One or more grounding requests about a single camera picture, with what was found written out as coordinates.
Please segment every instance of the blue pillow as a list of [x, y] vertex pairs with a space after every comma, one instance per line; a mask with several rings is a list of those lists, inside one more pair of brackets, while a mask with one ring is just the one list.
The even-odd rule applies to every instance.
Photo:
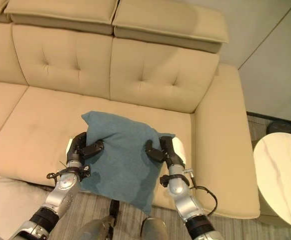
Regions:
[[161, 149], [162, 134], [145, 123], [110, 113], [90, 111], [82, 118], [88, 124], [86, 145], [100, 139], [104, 144], [101, 153], [85, 162], [90, 164], [91, 176], [83, 179], [82, 187], [132, 204], [149, 215], [162, 163], [150, 160], [145, 144], [152, 140], [152, 146]]

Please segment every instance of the wall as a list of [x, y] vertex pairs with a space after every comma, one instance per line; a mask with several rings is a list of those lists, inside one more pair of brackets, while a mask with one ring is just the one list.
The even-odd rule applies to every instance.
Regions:
[[178, 0], [223, 12], [221, 62], [240, 72], [247, 111], [291, 120], [291, 0]]
[[291, 11], [239, 72], [250, 112], [291, 120]]

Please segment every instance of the striped carpet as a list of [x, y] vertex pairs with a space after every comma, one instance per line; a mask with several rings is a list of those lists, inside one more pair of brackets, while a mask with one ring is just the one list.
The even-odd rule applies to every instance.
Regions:
[[[252, 141], [266, 134], [268, 120], [250, 116], [248, 120]], [[109, 204], [110, 200], [102, 196], [78, 194], [69, 211], [53, 230], [50, 240], [73, 239], [81, 226], [92, 219], [100, 219], [108, 215]], [[152, 215], [164, 220], [170, 240], [191, 239], [176, 211], [153, 207]], [[121, 203], [113, 240], [138, 240], [144, 218], [145, 215], [140, 210]], [[291, 228], [274, 227], [255, 219], [240, 220], [212, 216], [210, 220], [223, 234], [225, 240], [291, 240]]]

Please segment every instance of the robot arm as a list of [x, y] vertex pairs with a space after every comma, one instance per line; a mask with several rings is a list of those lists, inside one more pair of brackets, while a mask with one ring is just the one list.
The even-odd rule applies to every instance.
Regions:
[[160, 183], [168, 187], [168, 192], [189, 235], [193, 240], [223, 240], [221, 234], [208, 220], [201, 204], [190, 193], [190, 183], [184, 174], [190, 173], [193, 185], [196, 186], [196, 183], [192, 171], [185, 170], [185, 151], [181, 141], [176, 137], [163, 136], [160, 138], [160, 145], [162, 151], [152, 148], [152, 142], [148, 141], [145, 151], [152, 159], [161, 163], [166, 162], [169, 176], [162, 176]]
[[87, 133], [83, 132], [71, 140], [67, 151], [66, 169], [49, 173], [56, 185], [47, 196], [45, 203], [29, 221], [14, 233], [9, 240], [47, 240], [52, 229], [69, 209], [74, 197], [80, 190], [80, 182], [90, 176], [90, 166], [85, 160], [98, 154], [104, 148], [102, 141], [86, 146]]

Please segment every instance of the sofa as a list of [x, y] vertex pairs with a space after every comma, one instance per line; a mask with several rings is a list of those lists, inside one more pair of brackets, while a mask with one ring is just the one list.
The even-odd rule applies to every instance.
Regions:
[[[176, 134], [216, 214], [257, 218], [241, 81], [219, 62], [226, 42], [221, 13], [172, 0], [0, 0], [0, 176], [53, 186], [47, 173], [87, 130], [81, 115], [100, 111]], [[175, 209], [159, 183], [153, 204]]]

